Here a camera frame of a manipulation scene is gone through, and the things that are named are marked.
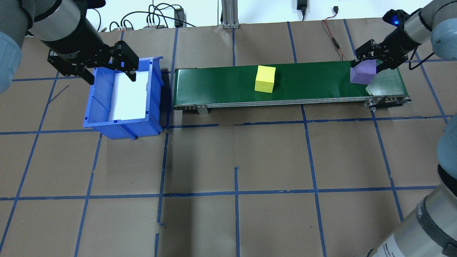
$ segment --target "conveyor belt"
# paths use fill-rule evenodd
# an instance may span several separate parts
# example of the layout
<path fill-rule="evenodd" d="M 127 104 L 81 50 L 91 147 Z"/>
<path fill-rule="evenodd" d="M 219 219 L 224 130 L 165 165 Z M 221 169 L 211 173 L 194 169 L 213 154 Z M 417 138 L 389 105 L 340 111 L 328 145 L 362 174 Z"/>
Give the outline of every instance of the conveyor belt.
<path fill-rule="evenodd" d="M 356 102 L 372 96 L 381 96 L 384 100 L 408 97 L 398 69 L 379 73 L 366 90 L 366 85 L 350 83 L 349 61 L 269 66 L 276 67 L 273 93 L 254 91 L 257 65 L 176 70 L 174 109 Z"/>

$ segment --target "purple foam block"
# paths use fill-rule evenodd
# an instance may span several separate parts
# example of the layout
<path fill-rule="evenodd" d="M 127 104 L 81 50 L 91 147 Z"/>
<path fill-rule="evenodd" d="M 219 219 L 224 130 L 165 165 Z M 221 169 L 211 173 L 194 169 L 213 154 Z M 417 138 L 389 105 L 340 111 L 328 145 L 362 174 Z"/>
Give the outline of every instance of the purple foam block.
<path fill-rule="evenodd" d="M 365 60 L 351 68 L 351 83 L 368 85 L 376 76 L 376 60 Z"/>

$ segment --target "blue plastic bin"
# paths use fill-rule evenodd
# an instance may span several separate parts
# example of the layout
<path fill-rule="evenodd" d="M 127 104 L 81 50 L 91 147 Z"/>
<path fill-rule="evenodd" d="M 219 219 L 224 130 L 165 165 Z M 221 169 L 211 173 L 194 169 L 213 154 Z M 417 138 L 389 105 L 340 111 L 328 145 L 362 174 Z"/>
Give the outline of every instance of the blue plastic bin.
<path fill-rule="evenodd" d="M 159 124 L 160 89 L 164 86 L 159 60 L 162 56 L 141 58 L 138 71 L 149 71 L 146 86 L 145 117 L 140 119 L 109 121 L 114 79 L 118 70 L 94 69 L 95 82 L 90 86 L 83 127 L 93 128 L 110 139 L 155 136 L 162 132 Z"/>

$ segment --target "electrical connector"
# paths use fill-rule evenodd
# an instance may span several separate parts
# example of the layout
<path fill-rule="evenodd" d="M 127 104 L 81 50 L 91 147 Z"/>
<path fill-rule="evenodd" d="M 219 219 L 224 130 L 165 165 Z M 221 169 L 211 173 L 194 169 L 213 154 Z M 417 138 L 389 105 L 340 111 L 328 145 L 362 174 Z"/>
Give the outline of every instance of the electrical connector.
<path fill-rule="evenodd" d="M 297 10 L 301 10 L 303 16 L 305 16 L 307 7 L 308 7 L 308 0 L 297 0 Z"/>

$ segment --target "yellow cube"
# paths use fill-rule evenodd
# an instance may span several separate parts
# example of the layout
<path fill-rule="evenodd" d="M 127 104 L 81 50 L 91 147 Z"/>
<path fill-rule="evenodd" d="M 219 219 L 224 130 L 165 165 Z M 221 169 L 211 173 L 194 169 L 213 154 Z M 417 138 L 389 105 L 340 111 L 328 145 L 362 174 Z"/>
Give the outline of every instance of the yellow cube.
<path fill-rule="evenodd" d="M 255 91 L 272 93 L 275 84 L 276 67 L 267 67 L 259 65 L 257 76 L 255 77 Z"/>

